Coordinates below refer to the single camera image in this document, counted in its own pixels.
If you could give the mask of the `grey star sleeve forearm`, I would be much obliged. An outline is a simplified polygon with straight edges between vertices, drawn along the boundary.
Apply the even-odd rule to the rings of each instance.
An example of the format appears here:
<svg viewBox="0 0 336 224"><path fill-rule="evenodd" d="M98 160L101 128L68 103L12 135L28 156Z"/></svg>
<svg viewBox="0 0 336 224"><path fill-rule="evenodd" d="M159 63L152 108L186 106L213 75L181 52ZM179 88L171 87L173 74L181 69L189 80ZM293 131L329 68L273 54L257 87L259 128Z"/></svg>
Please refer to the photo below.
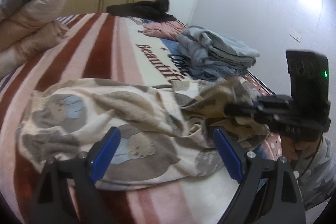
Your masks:
<svg viewBox="0 0 336 224"><path fill-rule="evenodd" d="M303 204L309 210L335 192L335 151L329 138L322 139L314 159L300 159L294 168Z"/></svg>

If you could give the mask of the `person right hand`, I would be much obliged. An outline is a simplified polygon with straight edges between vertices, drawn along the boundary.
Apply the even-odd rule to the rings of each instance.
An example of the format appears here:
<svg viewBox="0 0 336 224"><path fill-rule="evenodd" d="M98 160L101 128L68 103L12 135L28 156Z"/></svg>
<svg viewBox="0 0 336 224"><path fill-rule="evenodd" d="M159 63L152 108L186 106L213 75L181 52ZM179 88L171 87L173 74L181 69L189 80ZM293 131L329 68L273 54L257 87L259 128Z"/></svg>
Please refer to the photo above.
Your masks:
<svg viewBox="0 0 336 224"><path fill-rule="evenodd" d="M314 142L308 141L293 141L287 136L281 137L282 155L288 159L288 161L296 161L303 157L309 159L319 150L322 144L322 137Z"/></svg>

